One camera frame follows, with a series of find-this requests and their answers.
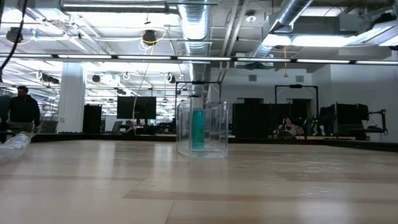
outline fluorescent light fixture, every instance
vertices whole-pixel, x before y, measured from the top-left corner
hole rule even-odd
[[[107,98],[117,100],[117,96],[86,96],[85,98]]]
[[[381,43],[379,46],[396,46],[398,45],[398,35]]]
[[[290,62],[287,58],[238,58],[239,62]]]
[[[33,89],[39,89],[39,88],[48,88],[47,86],[26,86],[27,88],[33,88]],[[60,88],[59,85],[57,86],[51,86],[51,88]]]
[[[184,44],[184,43],[212,44],[213,41],[203,41],[203,40],[178,40],[177,43],[179,43],[179,44]]]
[[[163,9],[160,5],[150,4],[64,4],[63,7],[114,7],[114,8],[144,8],[144,9]]]
[[[175,88],[153,88],[152,90],[155,90],[155,91],[175,91]]]
[[[102,87],[102,86],[86,86],[86,89],[95,89],[95,90],[114,90],[115,87]]]
[[[262,44],[266,46],[288,46],[292,45],[292,41],[290,37],[286,35],[268,34],[268,36],[262,41]]]
[[[357,61],[357,65],[398,65],[398,61]]]
[[[120,55],[118,56],[119,59],[135,59],[135,60],[171,60],[170,56],[130,56],[130,55]]]
[[[40,57],[40,58],[51,58],[48,54],[14,54],[13,57]]]
[[[111,59],[110,55],[58,55],[60,58],[95,58],[95,59]]]
[[[0,54],[0,57],[8,57],[9,54]],[[16,58],[51,58],[49,54],[13,54]]]
[[[349,44],[351,37],[338,35],[297,35],[292,40],[293,46],[302,47],[342,47]]]
[[[349,63],[349,60],[297,59],[298,63]]]
[[[177,57],[177,60],[230,61],[230,57]]]

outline teal bottle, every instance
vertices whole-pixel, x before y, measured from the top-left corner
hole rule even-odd
[[[193,110],[192,149],[205,149],[205,112],[200,109]]]

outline plastic bag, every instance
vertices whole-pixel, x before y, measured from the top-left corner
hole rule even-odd
[[[0,144],[0,161],[18,159],[29,147],[32,133],[20,133]]]

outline computer monitor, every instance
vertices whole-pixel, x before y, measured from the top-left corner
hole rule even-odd
[[[367,105],[358,103],[359,117],[361,120],[369,121],[369,108]]]
[[[135,96],[118,97],[118,119],[132,119],[134,99]],[[156,97],[137,97],[134,119],[156,119]]]

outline man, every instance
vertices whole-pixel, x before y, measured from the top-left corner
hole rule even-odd
[[[10,99],[10,126],[18,127],[19,131],[32,132],[33,121],[35,130],[40,124],[40,109],[37,101],[28,95],[26,86],[17,88],[18,96]]]

